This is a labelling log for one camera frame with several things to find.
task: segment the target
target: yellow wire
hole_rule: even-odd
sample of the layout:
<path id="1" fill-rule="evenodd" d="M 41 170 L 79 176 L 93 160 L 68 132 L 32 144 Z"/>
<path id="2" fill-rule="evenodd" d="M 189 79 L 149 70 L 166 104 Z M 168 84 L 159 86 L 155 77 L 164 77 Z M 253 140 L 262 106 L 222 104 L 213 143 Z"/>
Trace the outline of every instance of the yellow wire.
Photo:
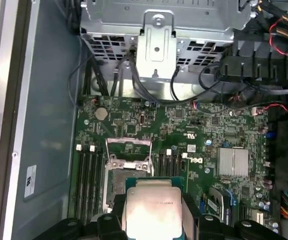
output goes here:
<path id="1" fill-rule="evenodd" d="M 288 215 L 288 211 L 286 211 L 285 208 L 283 208 L 282 206 L 280 208 Z"/>

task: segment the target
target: aluminum heatsink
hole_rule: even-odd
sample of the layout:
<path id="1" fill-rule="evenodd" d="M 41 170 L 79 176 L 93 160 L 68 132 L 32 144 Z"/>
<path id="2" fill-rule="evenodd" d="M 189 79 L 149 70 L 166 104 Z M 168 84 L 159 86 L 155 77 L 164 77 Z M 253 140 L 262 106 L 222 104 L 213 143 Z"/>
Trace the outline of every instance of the aluminum heatsink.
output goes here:
<path id="1" fill-rule="evenodd" d="M 217 172 L 220 176 L 248 177 L 248 150 L 242 148 L 219 148 Z"/>

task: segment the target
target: integrated circuit chip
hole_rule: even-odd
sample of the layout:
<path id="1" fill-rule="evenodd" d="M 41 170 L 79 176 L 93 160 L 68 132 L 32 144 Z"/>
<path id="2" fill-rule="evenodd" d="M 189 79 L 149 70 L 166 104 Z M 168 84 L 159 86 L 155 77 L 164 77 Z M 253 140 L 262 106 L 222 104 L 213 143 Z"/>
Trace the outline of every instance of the integrated circuit chip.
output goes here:
<path id="1" fill-rule="evenodd" d="M 184 111 L 183 110 L 176 110 L 175 111 L 175 118 L 182 119 L 184 117 Z"/>
<path id="2" fill-rule="evenodd" d="M 247 186 L 242 186 L 242 196 L 249 198 L 249 187 Z"/>
<path id="3" fill-rule="evenodd" d="M 136 134 L 136 126 L 135 125 L 127 125 L 127 133 L 128 134 Z"/>
<path id="4" fill-rule="evenodd" d="M 212 117 L 212 125 L 219 125 L 219 117 L 213 116 Z"/>

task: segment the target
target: motherboard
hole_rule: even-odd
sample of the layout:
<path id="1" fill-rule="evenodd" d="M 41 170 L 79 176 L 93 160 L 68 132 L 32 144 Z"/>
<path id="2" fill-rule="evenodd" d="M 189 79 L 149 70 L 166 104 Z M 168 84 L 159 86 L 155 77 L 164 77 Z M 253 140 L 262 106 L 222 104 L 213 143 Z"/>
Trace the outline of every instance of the motherboard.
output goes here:
<path id="1" fill-rule="evenodd" d="M 252 219 L 278 231 L 265 178 L 267 113 L 201 103 L 164 107 L 87 96 L 76 121 L 69 217 L 110 212 L 130 177 L 182 177 L 203 214 L 227 225 Z"/>

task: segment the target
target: green circuit board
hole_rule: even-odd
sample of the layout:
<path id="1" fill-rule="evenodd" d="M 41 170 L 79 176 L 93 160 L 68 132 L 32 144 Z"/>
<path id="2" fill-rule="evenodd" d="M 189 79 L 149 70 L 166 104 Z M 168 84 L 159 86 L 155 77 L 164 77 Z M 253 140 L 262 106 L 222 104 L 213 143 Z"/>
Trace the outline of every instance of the green circuit board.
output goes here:
<path id="1" fill-rule="evenodd" d="M 223 109 L 212 103 L 199 107 L 208 112 Z M 203 204 L 203 213 L 216 214 L 214 206 L 207 204 L 209 189 L 215 188 L 232 194 L 235 220 L 243 205 L 244 217 L 256 220 L 254 216 L 262 214 L 263 224 L 268 226 L 269 212 L 258 207 L 259 201 L 269 199 L 269 190 L 262 184 L 266 123 L 267 114 L 252 116 L 249 108 L 212 115 L 189 103 L 164 107 L 136 98 L 88 96 L 77 115 L 69 217 L 88 222 L 103 211 L 103 205 L 110 208 L 127 177 L 181 176 L 183 190 L 198 206 Z M 130 140 L 107 143 L 107 139 Z M 246 172 L 245 166 L 240 167 L 240 174 L 237 168 L 226 175 L 220 172 L 219 162 L 225 165 L 229 161 L 219 158 L 225 150 L 246 153 Z M 153 164 L 150 172 L 105 171 L 111 158 L 145 161 L 149 155 Z"/>

